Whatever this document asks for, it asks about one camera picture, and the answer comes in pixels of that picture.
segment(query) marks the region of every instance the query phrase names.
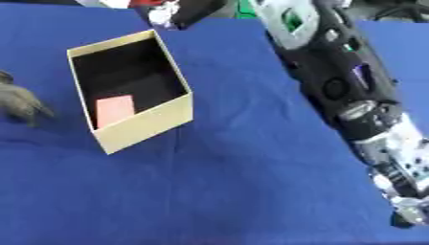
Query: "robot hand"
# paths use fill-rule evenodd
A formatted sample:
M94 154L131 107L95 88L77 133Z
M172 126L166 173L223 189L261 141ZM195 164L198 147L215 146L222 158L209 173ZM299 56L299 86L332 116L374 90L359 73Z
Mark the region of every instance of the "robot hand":
M284 68L395 208L393 225L429 225L429 140L403 110L396 80L366 39L330 1L250 3ZM223 4L172 0L147 15L154 25L185 29Z

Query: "pink block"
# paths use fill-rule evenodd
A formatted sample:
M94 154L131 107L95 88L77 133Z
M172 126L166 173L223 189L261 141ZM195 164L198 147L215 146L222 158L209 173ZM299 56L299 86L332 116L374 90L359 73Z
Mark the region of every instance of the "pink block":
M97 100L97 127L117 123L135 114L132 96L118 96Z

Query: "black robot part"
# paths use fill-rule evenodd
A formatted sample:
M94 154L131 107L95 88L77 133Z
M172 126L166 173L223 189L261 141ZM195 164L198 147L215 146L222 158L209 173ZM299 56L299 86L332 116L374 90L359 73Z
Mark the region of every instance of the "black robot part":
M286 50L267 33L283 66L301 83L303 94L324 121L347 140L386 131L402 114L395 81L341 10L325 1L314 5L321 15L319 29L301 48ZM340 120L339 114L358 101L373 101L375 107L363 117Z

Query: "beige box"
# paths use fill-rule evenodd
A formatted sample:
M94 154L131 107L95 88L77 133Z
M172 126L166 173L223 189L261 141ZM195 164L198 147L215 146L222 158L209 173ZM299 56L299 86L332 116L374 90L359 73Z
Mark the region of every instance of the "beige box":
M107 154L192 120L192 90L154 30L77 47L68 60L89 129ZM97 128L96 101L131 95L136 114Z

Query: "blue tablecloth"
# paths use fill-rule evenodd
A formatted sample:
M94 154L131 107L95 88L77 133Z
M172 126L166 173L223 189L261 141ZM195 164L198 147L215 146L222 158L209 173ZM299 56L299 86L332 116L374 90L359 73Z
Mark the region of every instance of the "blue tablecloth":
M58 113L0 118L0 244L423 242L281 67L255 20L161 32L195 120L112 156L89 133L66 49L147 29L134 11L0 5L0 68ZM429 25L361 23L429 132Z

